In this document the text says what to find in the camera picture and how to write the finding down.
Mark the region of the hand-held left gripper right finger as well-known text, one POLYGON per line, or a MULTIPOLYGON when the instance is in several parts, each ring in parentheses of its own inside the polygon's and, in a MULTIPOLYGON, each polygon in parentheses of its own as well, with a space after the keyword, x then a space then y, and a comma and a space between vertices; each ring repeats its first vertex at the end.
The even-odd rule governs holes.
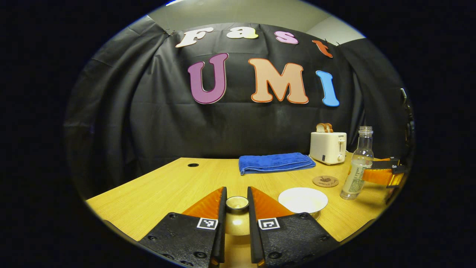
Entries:
POLYGON ((340 246, 307 212, 294 213, 249 186, 251 261, 259 268, 299 268, 340 246))

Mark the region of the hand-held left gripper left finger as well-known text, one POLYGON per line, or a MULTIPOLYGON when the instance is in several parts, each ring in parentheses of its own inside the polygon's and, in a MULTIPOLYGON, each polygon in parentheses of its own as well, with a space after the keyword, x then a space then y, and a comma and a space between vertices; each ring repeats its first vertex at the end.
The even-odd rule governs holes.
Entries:
POLYGON ((226 187, 220 187, 182 213, 170 212, 139 243, 193 268, 218 268, 225 261, 226 187))

